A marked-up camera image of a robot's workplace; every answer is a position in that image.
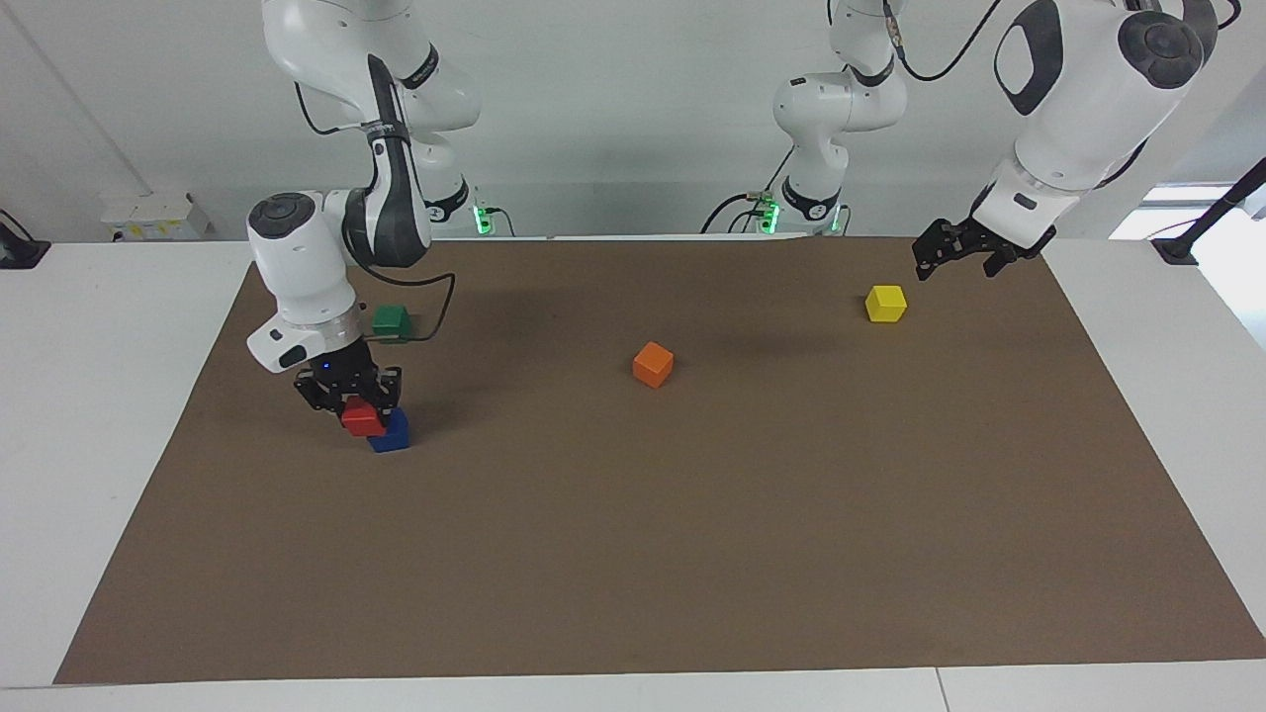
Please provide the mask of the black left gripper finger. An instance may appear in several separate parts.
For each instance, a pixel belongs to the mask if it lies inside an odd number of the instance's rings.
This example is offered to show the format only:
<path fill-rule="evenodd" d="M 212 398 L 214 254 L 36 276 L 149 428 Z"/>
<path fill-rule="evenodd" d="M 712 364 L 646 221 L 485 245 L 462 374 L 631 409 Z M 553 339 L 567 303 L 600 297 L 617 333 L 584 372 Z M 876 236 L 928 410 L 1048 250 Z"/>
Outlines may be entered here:
<path fill-rule="evenodd" d="M 963 226 L 950 220 L 932 220 L 912 243 L 915 275 L 931 280 L 936 270 L 975 252 L 975 238 Z"/>
<path fill-rule="evenodd" d="M 1027 248 L 1018 247 L 1008 242 L 1008 239 L 987 239 L 984 245 L 989 256 L 984 261 L 984 274 L 986 277 L 995 277 L 1003 269 L 1012 264 L 1017 264 L 1020 260 L 1033 260 L 1039 257 L 1041 250 L 1044 250 L 1044 239 L 1041 239 L 1036 246 Z"/>

